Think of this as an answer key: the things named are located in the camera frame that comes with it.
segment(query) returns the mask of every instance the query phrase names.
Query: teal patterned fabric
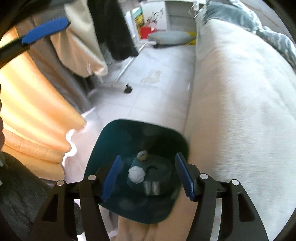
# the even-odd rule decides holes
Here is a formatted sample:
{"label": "teal patterned fabric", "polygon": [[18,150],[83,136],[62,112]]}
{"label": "teal patterned fabric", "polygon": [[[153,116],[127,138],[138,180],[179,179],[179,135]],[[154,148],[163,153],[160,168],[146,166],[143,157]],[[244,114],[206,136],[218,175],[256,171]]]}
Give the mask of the teal patterned fabric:
{"label": "teal patterned fabric", "polygon": [[228,4],[208,1],[204,6],[203,24],[210,19],[220,19],[236,24],[243,29],[257,34],[264,41],[275,48],[296,70],[296,48],[294,43],[284,34],[272,31],[269,27],[262,26],[256,13],[247,8],[239,0],[227,0]]}
{"label": "teal patterned fabric", "polygon": [[259,37],[274,47],[295,69],[296,68],[296,48],[294,43],[284,34],[280,34],[272,31],[269,27],[262,26],[262,23],[256,13],[247,8],[239,0],[228,0],[230,4],[239,7],[245,13],[247,13],[253,21],[254,28],[253,33],[256,33]]}

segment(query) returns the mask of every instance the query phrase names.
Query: caster wheel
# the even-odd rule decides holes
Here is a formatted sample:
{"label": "caster wheel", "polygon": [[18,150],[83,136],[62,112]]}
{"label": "caster wheel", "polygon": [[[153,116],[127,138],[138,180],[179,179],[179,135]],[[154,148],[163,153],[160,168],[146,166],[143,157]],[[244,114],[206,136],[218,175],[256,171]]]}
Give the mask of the caster wheel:
{"label": "caster wheel", "polygon": [[129,84],[127,84],[126,88],[124,90],[124,93],[129,94],[130,92],[132,92],[132,90],[133,90],[133,88]]}

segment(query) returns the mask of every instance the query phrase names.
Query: blue gripper pad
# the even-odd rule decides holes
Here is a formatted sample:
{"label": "blue gripper pad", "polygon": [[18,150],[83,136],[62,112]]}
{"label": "blue gripper pad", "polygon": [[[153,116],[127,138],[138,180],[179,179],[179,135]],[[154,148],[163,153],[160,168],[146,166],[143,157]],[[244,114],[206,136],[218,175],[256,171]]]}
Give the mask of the blue gripper pad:
{"label": "blue gripper pad", "polygon": [[187,169],[188,164],[186,163],[186,160],[181,153],[176,154],[175,165],[185,194],[188,198],[190,198],[191,201],[193,201],[196,197],[196,194],[194,192],[196,179],[193,174],[191,174]]}
{"label": "blue gripper pad", "polygon": [[46,36],[56,34],[65,30],[69,26],[67,18],[57,18],[55,20],[48,21],[42,25],[33,28],[24,37],[22,37],[22,44],[32,44],[39,39]]}
{"label": "blue gripper pad", "polygon": [[106,200],[111,196],[112,189],[115,185],[115,181],[120,172],[121,167],[121,157],[120,155],[116,156],[115,161],[113,162],[110,171],[108,172],[104,182],[103,182],[103,191],[101,195],[101,200],[106,202]]}

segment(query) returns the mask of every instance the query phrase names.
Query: white tile floor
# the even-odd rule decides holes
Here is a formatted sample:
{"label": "white tile floor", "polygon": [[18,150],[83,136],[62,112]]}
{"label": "white tile floor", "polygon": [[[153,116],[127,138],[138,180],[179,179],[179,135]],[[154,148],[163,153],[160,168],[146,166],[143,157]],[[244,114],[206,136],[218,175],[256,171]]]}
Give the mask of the white tile floor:
{"label": "white tile floor", "polygon": [[[126,61],[113,65],[107,79],[114,80],[125,64]],[[163,49],[147,46],[120,79],[133,87],[130,94],[111,88],[93,92],[90,98],[95,108],[83,115],[87,122],[85,128],[67,136],[72,151],[65,155],[63,161],[65,181],[72,183],[83,179],[100,132],[115,119],[150,122],[183,133],[194,67],[193,45]],[[110,236],[116,234],[116,230],[109,233]],[[78,240],[85,241],[84,234]]]}

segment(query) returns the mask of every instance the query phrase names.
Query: silver screw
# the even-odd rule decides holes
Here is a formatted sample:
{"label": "silver screw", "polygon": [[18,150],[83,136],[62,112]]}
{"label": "silver screw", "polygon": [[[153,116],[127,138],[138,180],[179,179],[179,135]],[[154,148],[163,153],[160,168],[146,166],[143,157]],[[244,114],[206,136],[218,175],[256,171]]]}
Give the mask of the silver screw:
{"label": "silver screw", "polygon": [[87,179],[93,181],[96,179],[96,175],[89,175]]}
{"label": "silver screw", "polygon": [[200,178],[203,179],[203,180],[207,180],[209,178],[209,176],[207,174],[205,174],[205,173],[202,173],[200,175]]}
{"label": "silver screw", "polygon": [[235,186],[238,186],[239,185],[239,181],[238,180],[233,179],[231,182]]}
{"label": "silver screw", "polygon": [[57,181],[57,185],[58,186],[63,186],[65,184],[65,181],[64,180],[59,180],[59,181]]}

